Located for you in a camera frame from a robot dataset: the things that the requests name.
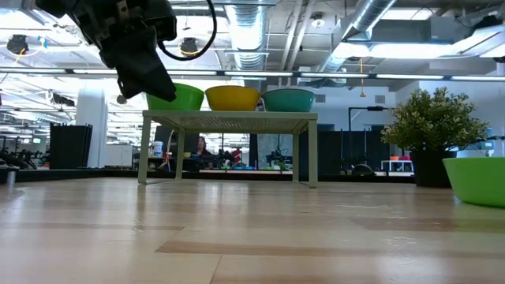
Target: floor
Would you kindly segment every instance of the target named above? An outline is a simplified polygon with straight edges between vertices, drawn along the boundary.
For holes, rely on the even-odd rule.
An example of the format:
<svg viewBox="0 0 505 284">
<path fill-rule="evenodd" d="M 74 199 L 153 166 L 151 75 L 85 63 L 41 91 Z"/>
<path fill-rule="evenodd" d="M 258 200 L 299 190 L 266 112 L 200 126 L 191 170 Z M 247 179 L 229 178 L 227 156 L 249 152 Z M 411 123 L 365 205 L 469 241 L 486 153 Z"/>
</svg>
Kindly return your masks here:
<svg viewBox="0 0 505 284">
<path fill-rule="evenodd" d="M 414 185 L 0 187 L 0 283 L 505 283 L 505 210 Z"/>
</svg>

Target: air duct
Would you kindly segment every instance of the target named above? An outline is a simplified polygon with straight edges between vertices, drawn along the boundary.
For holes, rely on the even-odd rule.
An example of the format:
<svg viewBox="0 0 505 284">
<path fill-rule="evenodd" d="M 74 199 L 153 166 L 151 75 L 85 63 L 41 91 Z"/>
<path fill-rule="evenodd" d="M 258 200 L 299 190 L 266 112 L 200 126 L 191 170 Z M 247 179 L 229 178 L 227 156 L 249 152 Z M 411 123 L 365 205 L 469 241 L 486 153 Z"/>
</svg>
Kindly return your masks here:
<svg viewBox="0 0 505 284">
<path fill-rule="evenodd" d="M 235 50 L 255 51 L 264 46 L 267 8 L 263 6 L 226 6 L 230 21 L 231 46 Z M 263 70 L 264 54 L 238 53 L 234 55 L 240 70 Z"/>
<path fill-rule="evenodd" d="M 337 46 L 343 39 L 348 39 L 360 33 L 367 33 L 379 22 L 380 18 L 395 4 L 396 0 L 360 0 L 356 4 L 356 11 L 351 15 L 349 24 L 339 23 L 335 34 L 338 36 L 334 41 Z M 319 72 L 337 72 L 346 58 L 339 58 L 335 51 L 319 67 Z"/>
</svg>

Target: table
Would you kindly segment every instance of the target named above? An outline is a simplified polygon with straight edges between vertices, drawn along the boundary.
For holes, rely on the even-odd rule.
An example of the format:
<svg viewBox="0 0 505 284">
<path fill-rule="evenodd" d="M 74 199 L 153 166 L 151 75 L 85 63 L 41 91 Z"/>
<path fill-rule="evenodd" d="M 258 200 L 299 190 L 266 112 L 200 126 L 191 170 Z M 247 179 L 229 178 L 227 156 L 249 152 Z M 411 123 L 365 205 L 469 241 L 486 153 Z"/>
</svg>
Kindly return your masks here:
<svg viewBox="0 0 505 284">
<path fill-rule="evenodd" d="M 299 134 L 309 131 L 309 184 L 317 187 L 317 114 L 263 111 L 145 110 L 138 181 L 147 184 L 151 122 L 179 133 L 176 179 L 182 179 L 186 133 L 259 133 L 293 135 L 293 181 L 299 182 Z"/>
<path fill-rule="evenodd" d="M 406 163 L 409 163 L 410 164 L 410 168 L 413 170 L 413 164 L 412 164 L 412 161 L 410 160 L 397 160 L 397 161 L 394 161 L 394 160 L 385 160 L 385 161 L 381 161 L 380 163 L 380 169 L 381 170 L 384 170 L 384 163 L 389 163 L 389 171 L 393 171 L 393 163 L 401 163 L 402 164 L 402 171 L 405 171 L 405 164 Z"/>
</svg>

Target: yellow bowl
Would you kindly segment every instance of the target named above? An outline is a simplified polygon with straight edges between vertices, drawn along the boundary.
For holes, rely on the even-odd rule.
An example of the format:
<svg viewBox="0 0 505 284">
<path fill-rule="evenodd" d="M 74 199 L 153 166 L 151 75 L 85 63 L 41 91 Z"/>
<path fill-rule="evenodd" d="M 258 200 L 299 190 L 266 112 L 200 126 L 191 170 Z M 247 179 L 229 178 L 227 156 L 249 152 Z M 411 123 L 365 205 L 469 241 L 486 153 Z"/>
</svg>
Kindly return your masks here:
<svg viewBox="0 0 505 284">
<path fill-rule="evenodd" d="M 241 86 L 218 86 L 205 91 L 211 110 L 254 111 L 260 93 Z"/>
</svg>

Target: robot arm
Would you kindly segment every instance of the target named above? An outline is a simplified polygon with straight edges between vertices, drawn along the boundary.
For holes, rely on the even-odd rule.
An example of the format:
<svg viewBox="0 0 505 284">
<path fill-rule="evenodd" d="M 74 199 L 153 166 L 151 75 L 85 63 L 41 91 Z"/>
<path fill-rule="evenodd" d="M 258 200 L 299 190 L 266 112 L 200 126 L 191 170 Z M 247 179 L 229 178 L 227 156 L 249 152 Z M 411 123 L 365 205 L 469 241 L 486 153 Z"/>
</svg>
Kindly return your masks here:
<svg viewBox="0 0 505 284">
<path fill-rule="evenodd" d="M 36 5 L 55 17 L 67 14 L 76 22 L 88 43 L 100 49 L 103 63 L 117 70 L 125 98 L 147 92 L 171 102 L 176 89 L 156 45 L 176 60 L 200 57 L 212 45 L 217 29 L 214 6 L 207 1 L 214 32 L 204 49 L 190 58 L 179 58 L 164 48 L 163 41 L 177 38 L 177 19 L 167 0 L 36 0 Z"/>
</svg>

